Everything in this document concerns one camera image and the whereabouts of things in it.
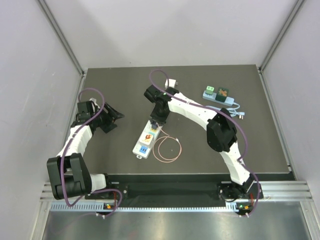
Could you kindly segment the light green usb charger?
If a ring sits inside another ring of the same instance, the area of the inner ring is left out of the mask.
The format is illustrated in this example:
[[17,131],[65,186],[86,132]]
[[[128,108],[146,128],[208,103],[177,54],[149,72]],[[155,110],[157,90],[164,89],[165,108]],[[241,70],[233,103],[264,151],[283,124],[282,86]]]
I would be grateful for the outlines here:
[[214,88],[213,86],[209,86],[209,85],[208,85],[208,86],[206,87],[206,89],[205,89],[205,94],[212,96],[213,93],[214,93],[214,90],[215,90],[215,88]]

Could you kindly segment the grey small plug adapter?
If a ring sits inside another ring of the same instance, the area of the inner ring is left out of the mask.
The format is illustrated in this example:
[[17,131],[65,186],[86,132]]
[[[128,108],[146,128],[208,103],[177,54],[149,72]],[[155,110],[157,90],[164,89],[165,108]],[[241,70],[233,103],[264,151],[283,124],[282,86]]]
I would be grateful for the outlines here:
[[159,127],[160,127],[160,125],[156,121],[152,120],[150,122],[150,130],[151,131],[156,132],[156,131],[158,131]]

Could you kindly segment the dark green cube adapter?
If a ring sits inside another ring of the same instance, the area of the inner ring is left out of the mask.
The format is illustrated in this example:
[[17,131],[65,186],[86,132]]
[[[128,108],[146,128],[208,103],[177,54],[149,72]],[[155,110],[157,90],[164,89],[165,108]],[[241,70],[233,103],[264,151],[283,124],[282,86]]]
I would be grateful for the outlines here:
[[225,87],[219,87],[216,93],[215,100],[224,103],[229,95],[229,89]]

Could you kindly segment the white charger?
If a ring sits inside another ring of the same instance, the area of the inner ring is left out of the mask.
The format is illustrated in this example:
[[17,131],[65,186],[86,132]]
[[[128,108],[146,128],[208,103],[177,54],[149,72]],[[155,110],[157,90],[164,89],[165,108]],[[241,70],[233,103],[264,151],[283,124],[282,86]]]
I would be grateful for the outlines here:
[[167,88],[175,88],[178,85],[178,82],[175,79],[168,78],[165,80],[164,87]]

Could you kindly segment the white multicolour power strip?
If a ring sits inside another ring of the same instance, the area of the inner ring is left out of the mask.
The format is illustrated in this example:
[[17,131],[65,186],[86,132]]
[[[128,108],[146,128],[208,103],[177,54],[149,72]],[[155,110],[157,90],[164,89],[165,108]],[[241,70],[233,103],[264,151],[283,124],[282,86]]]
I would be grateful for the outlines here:
[[153,146],[160,134],[162,127],[154,120],[148,120],[143,131],[141,132],[132,153],[138,159],[147,159]]

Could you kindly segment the white cube socket adapter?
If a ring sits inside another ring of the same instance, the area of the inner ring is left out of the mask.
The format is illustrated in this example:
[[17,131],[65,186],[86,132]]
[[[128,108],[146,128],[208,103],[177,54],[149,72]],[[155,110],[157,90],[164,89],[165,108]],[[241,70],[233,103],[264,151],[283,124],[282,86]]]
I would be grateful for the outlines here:
[[154,135],[148,132],[143,132],[139,138],[139,142],[142,145],[150,146],[153,142]]

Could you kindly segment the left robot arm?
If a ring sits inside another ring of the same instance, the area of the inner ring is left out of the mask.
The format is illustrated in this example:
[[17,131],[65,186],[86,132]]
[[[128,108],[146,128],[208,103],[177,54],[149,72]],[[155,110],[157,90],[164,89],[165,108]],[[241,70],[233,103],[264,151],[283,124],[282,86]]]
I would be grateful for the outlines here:
[[46,163],[55,199],[64,199],[64,193],[72,198],[96,191],[105,199],[113,194],[107,174],[90,174],[83,156],[97,129],[107,134],[117,127],[115,121],[124,117],[107,103],[100,107],[94,98],[77,104],[77,114],[62,150]]

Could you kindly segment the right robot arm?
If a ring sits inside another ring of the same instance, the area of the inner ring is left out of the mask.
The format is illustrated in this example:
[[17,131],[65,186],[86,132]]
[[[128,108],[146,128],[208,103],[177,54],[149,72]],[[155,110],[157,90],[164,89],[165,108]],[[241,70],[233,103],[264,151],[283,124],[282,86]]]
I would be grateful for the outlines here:
[[211,149],[220,153],[230,173],[230,184],[220,184],[219,192],[225,199],[240,199],[252,191],[254,177],[242,160],[237,129],[226,108],[219,113],[184,96],[177,89],[168,87],[165,92],[155,86],[148,87],[144,96],[154,103],[150,119],[164,125],[170,113],[180,114],[200,125],[206,131],[206,141]]

